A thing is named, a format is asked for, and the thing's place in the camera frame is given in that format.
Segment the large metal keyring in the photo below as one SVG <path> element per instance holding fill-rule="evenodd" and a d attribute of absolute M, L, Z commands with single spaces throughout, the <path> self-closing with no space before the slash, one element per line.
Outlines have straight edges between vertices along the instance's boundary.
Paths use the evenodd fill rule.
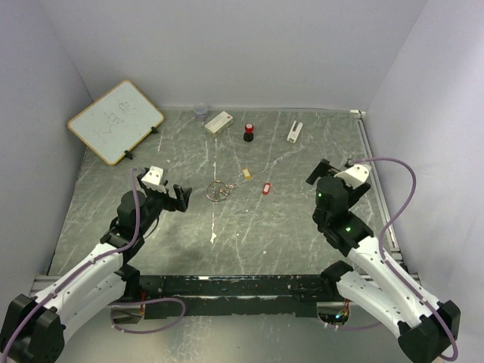
<path fill-rule="evenodd" d="M 226 184 L 221 180 L 209 183 L 205 189 L 206 198 L 214 203 L 226 200 L 237 185 Z"/>

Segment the red key tag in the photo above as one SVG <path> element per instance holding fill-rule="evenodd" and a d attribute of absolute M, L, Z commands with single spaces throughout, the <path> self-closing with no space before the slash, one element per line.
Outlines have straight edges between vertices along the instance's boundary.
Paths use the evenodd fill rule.
<path fill-rule="evenodd" d="M 271 184 L 270 183 L 265 183 L 262 189 L 262 194 L 267 195 L 271 190 Z"/>

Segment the yellow key tag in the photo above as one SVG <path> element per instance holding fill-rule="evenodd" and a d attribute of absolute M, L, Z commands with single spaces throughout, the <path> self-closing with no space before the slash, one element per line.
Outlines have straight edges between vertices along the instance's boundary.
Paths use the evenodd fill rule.
<path fill-rule="evenodd" d="M 248 169 L 248 168 L 243 168 L 243 169 L 242 169 L 242 173 L 243 173 L 244 178 L 245 178 L 246 180 L 250 180 L 250 179 L 252 178 L 252 175 L 251 175 L 251 173 L 250 173 L 250 171 L 249 171 L 249 169 Z"/>

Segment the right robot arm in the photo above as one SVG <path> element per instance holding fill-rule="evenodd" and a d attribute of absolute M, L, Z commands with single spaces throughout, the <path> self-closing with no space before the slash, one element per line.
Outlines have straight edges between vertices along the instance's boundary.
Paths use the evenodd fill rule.
<path fill-rule="evenodd" d="M 461 310 L 419 285 L 385 250 L 385 234 L 374 235 L 350 210 L 369 190 L 368 163 L 354 160 L 340 171 L 321 160 L 306 179 L 316 187 L 312 219 L 318 231 L 352 262 L 338 261 L 323 271 L 322 295 L 363 308 L 392 332 L 412 362 L 444 358 L 446 349 L 452 350 L 448 361 L 455 361 Z"/>

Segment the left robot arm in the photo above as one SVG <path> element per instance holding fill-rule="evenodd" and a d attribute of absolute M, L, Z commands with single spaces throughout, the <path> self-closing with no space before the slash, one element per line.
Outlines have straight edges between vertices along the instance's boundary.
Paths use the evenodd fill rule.
<path fill-rule="evenodd" d="M 116 217 L 94 249 L 63 277 L 33 296 L 11 301 L 1 329 L 3 362 L 55 362 L 72 336 L 110 304 L 135 304 L 140 272 L 129 261 L 161 212 L 185 212 L 192 190 L 167 182 L 156 168 L 131 177 Z"/>

